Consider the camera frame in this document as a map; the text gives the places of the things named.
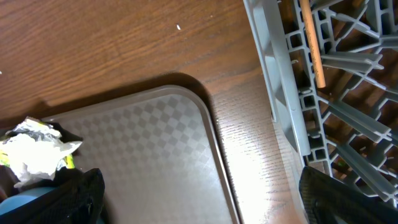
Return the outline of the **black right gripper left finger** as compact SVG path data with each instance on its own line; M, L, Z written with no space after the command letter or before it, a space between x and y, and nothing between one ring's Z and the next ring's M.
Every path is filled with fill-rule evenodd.
M105 222L105 183L99 168L86 172L63 168L53 180L25 186L19 193L39 187L55 190L1 215L1 224Z

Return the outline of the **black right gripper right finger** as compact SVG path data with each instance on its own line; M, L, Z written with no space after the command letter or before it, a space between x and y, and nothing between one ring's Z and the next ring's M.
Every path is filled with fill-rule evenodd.
M397 223L397 209L306 166L299 192L310 224Z

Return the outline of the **dark blue plate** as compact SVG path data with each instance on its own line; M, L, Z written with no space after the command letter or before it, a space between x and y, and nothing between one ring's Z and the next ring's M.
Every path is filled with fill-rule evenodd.
M9 197L0 204L1 215L19 208L53 190L55 190L55 187L39 187Z

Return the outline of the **yellow snack wrapper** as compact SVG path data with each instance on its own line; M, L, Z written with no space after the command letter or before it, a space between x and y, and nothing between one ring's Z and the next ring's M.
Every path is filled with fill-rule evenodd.
M62 138L54 125L31 117L1 136L1 165L16 176L15 188L53 180L60 169L75 167L72 154L83 141Z

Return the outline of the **wooden chopstick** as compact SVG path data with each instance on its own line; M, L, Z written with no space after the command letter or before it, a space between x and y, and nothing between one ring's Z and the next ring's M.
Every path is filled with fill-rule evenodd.
M317 33L313 23L312 10L309 0L300 0L300 8L302 12L303 22L308 40L308 46L312 56L313 69L315 73L316 84L318 88L326 87L325 76L323 73L322 59L318 46Z

